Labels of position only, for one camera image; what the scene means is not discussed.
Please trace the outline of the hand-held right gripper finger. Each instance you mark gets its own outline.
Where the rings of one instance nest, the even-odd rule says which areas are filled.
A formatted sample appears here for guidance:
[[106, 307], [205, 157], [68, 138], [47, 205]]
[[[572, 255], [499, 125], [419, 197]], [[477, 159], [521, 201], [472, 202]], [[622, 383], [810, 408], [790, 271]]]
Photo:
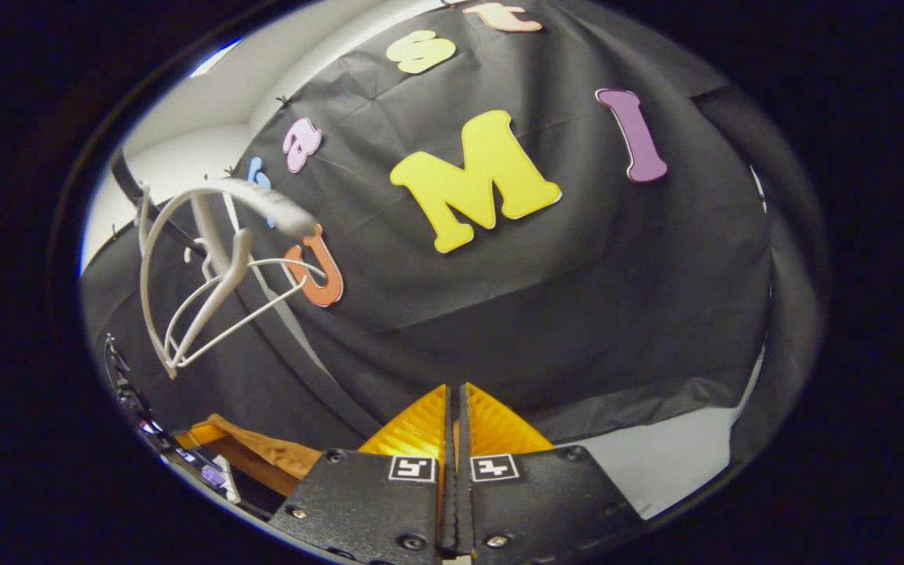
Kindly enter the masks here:
[[588, 447], [553, 446], [473, 384], [459, 402], [458, 533], [473, 559], [585, 560], [645, 532]]
[[330, 448], [270, 525], [338, 564], [438, 564], [457, 544], [452, 395], [424, 394], [360, 448]]

